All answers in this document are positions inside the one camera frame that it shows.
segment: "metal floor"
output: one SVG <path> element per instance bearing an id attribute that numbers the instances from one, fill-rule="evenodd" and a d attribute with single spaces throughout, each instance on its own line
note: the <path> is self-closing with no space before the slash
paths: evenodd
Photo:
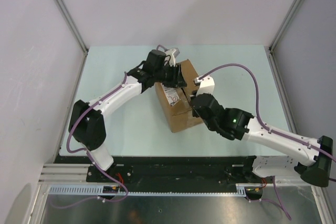
<path id="1" fill-rule="evenodd" d="M 279 187 L 292 221 L 277 207 L 267 202 L 248 203 L 242 197 L 202 196 L 131 196 L 118 203 L 89 200 L 70 209 L 55 209 L 46 204 L 45 224 L 240 224 L 240 223 L 322 223 L 310 187 Z M 75 203 L 87 196 L 50 195 L 57 206 Z M 263 198 L 277 198 L 272 187 L 264 190 Z"/>

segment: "cardboard box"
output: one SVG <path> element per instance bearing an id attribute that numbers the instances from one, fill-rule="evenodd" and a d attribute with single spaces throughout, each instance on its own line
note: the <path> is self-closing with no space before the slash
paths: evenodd
<path id="1" fill-rule="evenodd" d="M 198 74 L 189 60 L 180 64 L 187 87 L 173 89 L 164 87 L 161 83 L 155 84 L 157 97 L 172 132 L 179 132 L 203 122 L 201 118 L 193 117 L 190 107 L 190 95 L 198 90 L 194 83 Z"/>

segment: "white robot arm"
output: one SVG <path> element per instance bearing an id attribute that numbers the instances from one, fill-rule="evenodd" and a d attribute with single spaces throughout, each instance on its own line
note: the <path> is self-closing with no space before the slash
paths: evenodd
<path id="1" fill-rule="evenodd" d="M 104 120 L 109 115 L 131 98 L 152 87 L 155 82 L 161 82 L 171 88 L 186 86 L 181 66 L 175 62 L 179 53 L 177 48 L 166 52 L 152 50 L 146 61 L 125 75 L 121 84 L 89 102 L 79 100 L 74 104 L 69 132 L 73 131 L 74 138 L 89 151 L 100 168 L 107 170 L 113 164 L 113 158 L 104 145 L 106 138 Z M 89 108 L 91 110 L 80 119 Z"/>
<path id="2" fill-rule="evenodd" d="M 199 90 L 191 97 L 193 116 L 201 117 L 210 131 L 216 131 L 229 140 L 255 142 L 288 155 L 256 158 L 253 163 L 256 175 L 268 177 L 300 174 L 301 179 L 312 185 L 328 185 L 331 159 L 319 150 L 331 154 L 331 138 L 300 136 L 273 127 L 263 122 L 259 116 L 246 111 L 223 108 L 212 95 L 215 82 L 210 76 L 196 78 L 195 84 L 199 84 Z"/>
<path id="3" fill-rule="evenodd" d="M 113 164 L 104 145 L 104 119 L 155 82 L 166 87 L 185 87 L 181 66 L 175 62 L 178 54 L 177 48 L 166 52 L 152 50 L 147 60 L 130 70 L 116 88 L 87 103 L 79 100 L 74 104 L 69 132 L 73 132 L 74 138 L 89 151 L 102 170 Z M 199 89 L 191 97 L 193 116 L 201 117 L 210 131 L 229 140 L 255 142 L 288 155 L 256 157 L 252 170 L 257 176 L 300 174 L 301 179 L 312 185 L 328 186 L 331 159 L 319 150 L 332 154 L 332 139 L 326 136 L 309 138 L 275 128 L 263 122 L 258 111 L 257 116 L 253 116 L 240 109 L 223 108 L 212 95 L 215 87 L 212 77 L 196 78 L 195 83 L 199 84 Z"/>

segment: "red wire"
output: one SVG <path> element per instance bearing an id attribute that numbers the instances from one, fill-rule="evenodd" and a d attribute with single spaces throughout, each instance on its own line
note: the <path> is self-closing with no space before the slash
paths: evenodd
<path id="1" fill-rule="evenodd" d="M 262 188 L 265 188 L 267 186 L 267 181 L 264 178 L 261 178 L 262 183 L 264 184 Z"/>
<path id="2" fill-rule="evenodd" d="M 123 178 L 121 177 L 121 174 L 120 174 L 120 173 L 117 173 L 116 175 L 119 177 L 119 181 L 120 181 L 122 184 L 124 184 L 124 180 L 123 180 Z"/>

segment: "white cable clip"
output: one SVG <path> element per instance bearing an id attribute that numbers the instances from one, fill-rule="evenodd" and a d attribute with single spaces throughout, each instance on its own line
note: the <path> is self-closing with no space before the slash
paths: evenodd
<path id="1" fill-rule="evenodd" d="M 196 77 L 196 78 L 194 79 L 194 83 L 195 83 L 195 84 L 200 84 L 200 83 L 202 82 L 202 80 L 200 79 L 200 77 L 201 77 L 201 76 Z"/>
<path id="2" fill-rule="evenodd" d="M 272 127 L 268 127 L 268 131 L 269 134 L 272 134 Z"/>

